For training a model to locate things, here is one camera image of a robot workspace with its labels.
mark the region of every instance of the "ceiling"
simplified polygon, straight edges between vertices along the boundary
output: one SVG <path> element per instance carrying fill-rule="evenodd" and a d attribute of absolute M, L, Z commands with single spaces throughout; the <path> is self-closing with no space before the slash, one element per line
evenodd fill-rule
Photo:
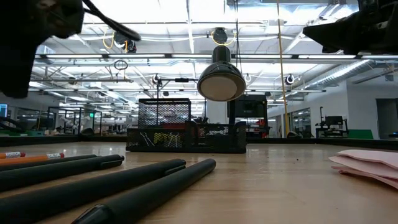
<path fill-rule="evenodd" d="M 273 60 L 246 58 L 238 68 L 246 76 L 248 89 L 280 90 L 282 87 L 280 48 L 284 55 L 321 54 L 322 47 L 302 34 L 305 26 L 335 22 L 358 10 L 356 0 L 280 0 L 279 18 L 281 40 L 278 33 L 278 10 L 274 0 L 238 1 L 238 13 L 232 0 L 92 0 L 106 16 L 140 33 L 142 40 L 136 42 L 137 54 L 189 54 L 187 58 L 127 58 L 128 68 L 118 70 L 117 58 L 73 58 L 75 54 L 124 54 L 124 47 L 113 43 L 114 31 L 95 16 L 86 14 L 81 34 L 68 39 L 49 38 L 38 49 L 38 54 L 68 54 L 70 58 L 35 60 L 32 72 L 32 90 L 49 89 L 50 94 L 64 98 L 78 96 L 91 103 L 126 103 L 132 105 L 139 98 L 154 97 L 152 77 L 198 78 L 211 63 L 210 58 L 195 58 L 192 55 L 211 54 L 217 44 L 211 38 L 216 27 L 223 27 L 228 35 L 232 54 L 236 53 L 236 24 L 238 16 L 238 37 L 241 54 L 276 55 Z M 353 63 L 350 60 L 284 60 L 284 75 L 296 78 L 294 87 L 308 83 L 336 66 Z M 195 82 L 164 85 L 169 96 L 189 97 L 200 101 L 203 97 L 195 91 Z M 62 91 L 85 90 L 83 92 Z M 100 96 L 99 90 L 114 90 Z M 288 100 L 303 100 L 305 94 L 298 93 Z M 273 93 L 271 99 L 279 99 L 280 93 Z M 68 101 L 86 103 L 85 100 Z M 126 107 L 113 105 L 115 108 Z"/>

